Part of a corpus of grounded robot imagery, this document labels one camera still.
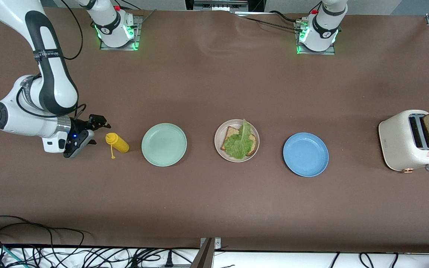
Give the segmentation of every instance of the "plate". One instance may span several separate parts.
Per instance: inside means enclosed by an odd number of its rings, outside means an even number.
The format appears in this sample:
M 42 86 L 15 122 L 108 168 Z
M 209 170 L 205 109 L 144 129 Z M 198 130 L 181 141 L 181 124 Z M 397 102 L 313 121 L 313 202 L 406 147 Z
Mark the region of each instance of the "plate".
M 303 177 L 314 177 L 327 168 L 329 152 L 319 137 L 297 133 L 284 144 L 283 156 L 292 172 Z
M 143 136 L 142 153 L 152 165 L 171 166 L 182 159 L 186 144 L 182 129 L 170 123 L 157 124 Z
M 256 153 L 257 150 L 259 150 L 259 134 L 257 132 L 257 130 L 255 129 L 255 127 L 249 123 L 251 125 L 251 134 L 253 134 L 256 139 L 257 139 L 257 144 L 256 144 L 256 150 L 254 151 L 254 153 L 250 156 L 245 156 L 243 157 L 243 159 L 237 159 L 234 158 L 232 156 L 230 156 L 229 154 L 227 154 L 225 151 L 221 150 L 221 147 L 223 147 L 223 144 L 225 143 L 225 137 L 226 137 L 226 132 L 228 132 L 228 127 L 234 127 L 236 129 L 240 129 L 240 127 L 243 125 L 243 120 L 242 119 L 233 119 L 233 120 L 228 120 L 224 123 L 222 123 L 218 129 L 216 130 L 216 133 L 214 134 L 214 147 L 216 148 L 216 151 L 218 152 L 218 154 L 230 161 L 230 162 L 244 162 L 247 161 L 249 159 L 251 159 Z

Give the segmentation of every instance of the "white floor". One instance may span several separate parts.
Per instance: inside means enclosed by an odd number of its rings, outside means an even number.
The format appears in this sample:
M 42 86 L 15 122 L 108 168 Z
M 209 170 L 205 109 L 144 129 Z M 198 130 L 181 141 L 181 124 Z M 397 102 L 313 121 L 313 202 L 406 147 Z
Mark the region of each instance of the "white floor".
M 67 258 L 63 263 L 67 268 L 81 268 L 87 252 L 82 252 L 89 250 L 90 248 L 78 249 L 75 255 Z M 55 248 L 56 252 L 61 253 L 70 253 L 74 251 L 71 248 Z M 112 249 L 109 252 L 104 254 L 105 257 L 110 256 L 112 253 L 116 252 L 117 249 Z M 135 249 L 129 250 L 131 256 L 135 252 Z M 186 258 L 193 260 L 197 251 L 195 249 L 177 249 L 177 253 L 182 254 Z M 11 252 L 23 259 L 22 250 L 11 249 Z M 32 256 L 32 249 L 26 248 L 26 256 Z M 43 254 L 52 253 L 52 249 L 46 248 L 43 250 Z M 153 262 L 144 262 L 143 267 L 161 267 L 166 263 L 167 251 L 160 254 L 161 259 Z M 253 267 L 289 267 L 289 268 L 329 268 L 332 260 L 335 256 L 335 253 L 265 253 L 265 252 L 216 252 L 213 268 L 225 268 L 231 265 L 234 265 L 233 268 L 253 268 Z M 393 254 L 369 254 L 374 267 L 376 268 L 390 268 L 394 259 Z M 65 258 L 66 255 L 58 255 L 59 259 Z M 129 258 L 130 256 L 126 251 L 123 251 L 113 258 L 113 260 L 121 260 Z M 51 268 L 54 264 L 58 262 L 54 258 L 54 255 L 48 256 L 48 258 L 53 261 L 53 264 L 49 261 L 43 260 L 41 262 L 41 268 Z M 186 261 L 178 257 L 177 255 L 172 255 L 174 264 L 187 264 Z M 10 255 L 6 254 L 3 258 L 4 263 L 13 263 L 16 260 Z M 90 267 L 97 267 L 99 263 L 102 262 L 102 259 L 95 258 L 93 263 L 90 264 Z M 113 268 L 124 268 L 126 266 L 126 261 L 119 263 L 113 263 Z M 356 253 L 341 253 L 339 258 L 335 263 L 336 268 L 364 268 L 362 263 L 359 261 L 359 255 Z M 100 268 L 111 268 L 110 264 L 105 263 Z M 429 268 L 429 255 L 420 255 L 420 254 L 400 254 L 398 261 L 395 265 L 395 268 Z

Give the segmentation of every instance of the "lettuce leaf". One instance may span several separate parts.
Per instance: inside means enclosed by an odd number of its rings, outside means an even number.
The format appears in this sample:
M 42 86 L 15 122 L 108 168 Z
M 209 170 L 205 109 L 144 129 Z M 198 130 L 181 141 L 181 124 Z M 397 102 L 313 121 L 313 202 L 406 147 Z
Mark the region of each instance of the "lettuce leaf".
M 228 155 L 243 159 L 252 148 L 253 141 L 249 139 L 251 135 L 251 125 L 243 119 L 243 125 L 239 129 L 239 134 L 229 136 L 225 141 L 225 151 Z

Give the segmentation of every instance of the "blue plate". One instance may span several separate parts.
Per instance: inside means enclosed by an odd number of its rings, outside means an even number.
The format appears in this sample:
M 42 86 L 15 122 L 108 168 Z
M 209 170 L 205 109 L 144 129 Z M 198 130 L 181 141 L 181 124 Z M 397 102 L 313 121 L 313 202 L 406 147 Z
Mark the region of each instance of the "blue plate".
M 314 177 L 327 168 L 329 152 L 314 134 L 297 133 L 284 144 L 284 161 L 289 169 L 303 177 Z

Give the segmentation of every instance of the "green plate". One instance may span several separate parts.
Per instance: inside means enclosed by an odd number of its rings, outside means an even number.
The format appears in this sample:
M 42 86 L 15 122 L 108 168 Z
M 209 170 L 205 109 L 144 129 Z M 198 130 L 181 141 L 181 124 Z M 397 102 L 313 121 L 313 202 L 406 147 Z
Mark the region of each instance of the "green plate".
M 142 153 L 152 165 L 171 166 L 182 159 L 185 151 L 186 136 L 174 124 L 157 124 L 143 136 Z

